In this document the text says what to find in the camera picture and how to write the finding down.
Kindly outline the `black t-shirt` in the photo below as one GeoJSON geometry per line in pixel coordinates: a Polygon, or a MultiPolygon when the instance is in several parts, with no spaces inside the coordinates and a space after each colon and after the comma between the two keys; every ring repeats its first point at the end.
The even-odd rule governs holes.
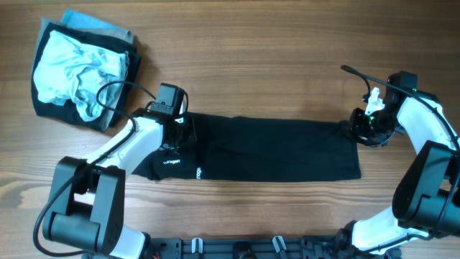
{"type": "Polygon", "coordinates": [[[343,181],[361,177],[357,144],[343,122],[191,113],[195,132],[177,150],[150,153],[134,174],[251,182],[343,181]]]}

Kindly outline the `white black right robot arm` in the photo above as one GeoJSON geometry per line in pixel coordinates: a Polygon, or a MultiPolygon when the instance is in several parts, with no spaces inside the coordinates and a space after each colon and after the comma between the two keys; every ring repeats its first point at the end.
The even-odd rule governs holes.
{"type": "Polygon", "coordinates": [[[441,105],[408,97],[397,120],[407,132],[417,153],[393,196],[391,207],[356,222],[351,245],[365,253],[381,255],[396,245],[433,234],[436,238],[459,235],[459,192],[449,200],[443,181],[454,182],[459,162],[450,136],[450,125],[443,125],[441,105]]]}

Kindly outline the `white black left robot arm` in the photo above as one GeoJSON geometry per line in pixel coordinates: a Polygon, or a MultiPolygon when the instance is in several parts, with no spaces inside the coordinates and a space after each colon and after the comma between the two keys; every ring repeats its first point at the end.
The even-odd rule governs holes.
{"type": "Polygon", "coordinates": [[[187,112],[177,116],[140,108],[112,140],[84,159],[64,157],[55,167],[48,201],[32,233],[75,248],[72,255],[148,258],[150,236],[124,224],[126,179],[163,145],[173,147],[185,135],[187,112]]]}

